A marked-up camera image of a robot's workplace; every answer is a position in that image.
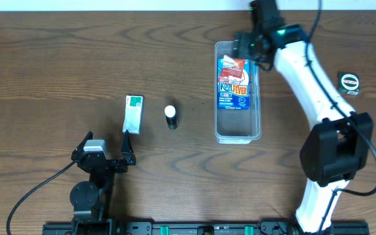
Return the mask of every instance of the wood grain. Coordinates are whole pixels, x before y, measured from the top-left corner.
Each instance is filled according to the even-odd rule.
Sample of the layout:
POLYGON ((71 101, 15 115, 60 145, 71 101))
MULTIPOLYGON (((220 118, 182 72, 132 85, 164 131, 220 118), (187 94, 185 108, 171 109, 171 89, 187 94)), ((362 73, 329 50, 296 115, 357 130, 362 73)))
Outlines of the wood grain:
MULTIPOLYGON (((314 12, 284 12, 309 29, 314 12)), ((121 145, 125 96, 145 96, 138 165, 117 176, 112 215, 156 221, 252 221, 292 217, 306 177, 298 152, 307 121, 276 72, 260 77, 262 138, 219 145, 213 133, 217 41, 250 29, 246 12, 0 12, 0 234, 9 211, 36 184, 70 162, 90 130, 121 145), (163 108, 177 104, 170 131, 163 108)), ((346 99, 375 122, 376 11, 325 12, 318 57, 335 80, 358 73, 362 93, 346 99)), ((69 193, 88 175, 72 167, 30 196, 13 234, 41 234, 47 221, 70 221, 69 193)), ((370 190, 369 157, 350 188, 370 190)), ((376 234, 376 195, 343 195, 334 219, 365 219, 376 234)))

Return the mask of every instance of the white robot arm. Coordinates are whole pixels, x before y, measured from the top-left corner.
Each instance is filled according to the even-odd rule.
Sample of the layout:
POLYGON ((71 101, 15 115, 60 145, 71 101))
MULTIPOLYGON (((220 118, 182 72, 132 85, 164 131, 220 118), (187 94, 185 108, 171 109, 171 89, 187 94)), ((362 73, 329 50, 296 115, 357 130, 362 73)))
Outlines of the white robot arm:
MULTIPOLYGON (((325 118, 335 121, 343 119, 343 116, 336 109, 332 109, 332 103, 326 98, 326 95, 314 80, 304 56, 305 47, 306 43, 299 41, 285 45, 284 49, 278 49, 275 53, 274 67, 289 83, 307 116, 311 130, 314 125, 321 123, 325 118)), ((341 110, 351 116, 351 112, 354 112, 354 109, 335 90, 332 82, 320 66, 312 45, 309 47, 309 57, 312 61, 313 69, 324 88, 337 102, 341 110)), ((336 188, 343 189, 348 183, 349 181, 347 180, 339 180, 329 183, 326 187, 321 187, 316 181, 307 179, 301 206, 296 210, 297 222, 304 232, 318 232, 333 190, 336 188)), ((322 230, 330 227, 332 223, 331 216, 339 198, 338 196, 335 197, 332 203, 322 230)))
POLYGON ((330 230, 340 192, 365 166, 368 143, 360 133, 371 138, 372 120, 367 113, 356 114, 336 91, 307 35, 299 25, 285 25, 275 0, 253 1, 251 16, 253 32, 235 36, 236 57, 253 59, 263 70, 275 67, 309 122, 310 134, 300 152, 307 185, 295 215, 299 233, 330 230))

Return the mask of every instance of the black cylinder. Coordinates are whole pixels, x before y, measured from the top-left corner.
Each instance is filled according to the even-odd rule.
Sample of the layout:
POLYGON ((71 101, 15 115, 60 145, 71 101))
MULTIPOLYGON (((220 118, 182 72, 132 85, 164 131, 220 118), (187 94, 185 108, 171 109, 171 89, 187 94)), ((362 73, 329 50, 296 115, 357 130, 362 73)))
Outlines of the black cylinder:
POLYGON ((174 130, 176 127, 178 127, 178 115, 175 107, 168 105, 164 109, 164 116, 166 118, 166 122, 168 123, 169 129, 174 130))

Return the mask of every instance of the wire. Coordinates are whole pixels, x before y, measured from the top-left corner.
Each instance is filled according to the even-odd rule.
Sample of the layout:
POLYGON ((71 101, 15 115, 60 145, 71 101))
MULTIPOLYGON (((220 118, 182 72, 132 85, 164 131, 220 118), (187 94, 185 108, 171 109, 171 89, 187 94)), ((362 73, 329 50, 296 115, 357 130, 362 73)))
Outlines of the wire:
POLYGON ((28 192, 26 195, 24 195, 18 202, 17 204, 15 205, 15 207, 11 210, 10 212, 10 215, 8 216, 8 219, 7 219, 7 234, 8 235, 12 235, 11 234, 11 229, 10 229, 10 224, 11 224, 11 219, 12 219, 12 216, 14 215, 14 212, 17 210, 18 206, 20 206, 20 204, 28 197, 31 195, 31 193, 34 193, 37 189, 40 189, 43 185, 49 183, 50 181, 52 181, 54 178, 60 176, 62 173, 64 173, 67 169, 69 169, 71 166, 73 166, 73 164, 75 164, 75 162, 71 162, 69 165, 67 165, 64 169, 62 169, 61 171, 59 171, 58 173, 56 173, 54 176, 48 178, 47 180, 43 181, 42 183, 40 183, 38 186, 34 187, 34 189, 30 190, 30 192, 28 192))
MULTIPOLYGON (((356 124, 339 108, 339 106, 337 105, 337 102, 335 102, 331 98, 331 96, 329 95, 329 93, 324 88, 324 86, 321 84, 319 78, 315 74, 313 67, 311 66, 311 61, 310 61, 309 56, 308 56, 308 48, 309 48, 309 45, 311 43, 311 39, 313 38, 314 32, 317 28, 317 25, 319 24, 319 21, 320 21, 320 18, 321 18, 321 12, 322 12, 322 0, 319 0, 319 9, 317 11, 317 17, 314 21, 313 27, 311 28, 311 31, 310 31, 308 39, 307 39, 307 43, 305 45, 305 59, 307 61, 307 66, 309 67, 309 69, 310 69, 314 79, 318 83, 319 87, 322 89, 323 93, 326 95, 327 99, 332 103, 332 106, 348 121, 349 125, 355 130, 355 132, 361 137, 361 139, 368 145, 369 149, 372 152, 372 155, 374 156, 375 162, 376 162, 376 149, 373 146, 372 142, 360 131, 360 129, 356 126, 356 124)), ((348 190, 348 189, 340 189, 340 188, 334 189, 333 193, 332 193, 332 197, 329 201, 328 208, 327 208, 326 212, 324 213, 324 217, 322 218, 322 222, 321 222, 321 225, 320 225, 320 228, 319 228, 319 233, 322 230, 324 221, 327 218, 328 212, 330 211, 330 207, 332 206, 332 203, 334 201, 334 197, 337 195, 338 191, 341 191, 341 192, 344 192, 344 193, 349 193, 349 194, 356 195, 356 196, 371 196, 371 195, 376 193, 376 186, 371 191, 366 192, 366 193, 360 193, 360 192, 356 192, 356 191, 352 191, 352 190, 348 190)))

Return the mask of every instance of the clear plastic container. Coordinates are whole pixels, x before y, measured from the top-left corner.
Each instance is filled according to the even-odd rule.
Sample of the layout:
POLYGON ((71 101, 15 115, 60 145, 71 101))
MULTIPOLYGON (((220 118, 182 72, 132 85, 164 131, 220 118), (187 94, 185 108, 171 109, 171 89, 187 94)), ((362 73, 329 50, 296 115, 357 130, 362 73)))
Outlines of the clear plastic container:
POLYGON ((215 80, 214 80, 214 129, 215 137, 220 144, 249 144, 261 136, 259 73, 256 64, 251 66, 250 94, 251 105, 248 110, 227 110, 217 108, 217 61, 224 55, 231 56, 233 42, 218 42, 215 45, 215 80))

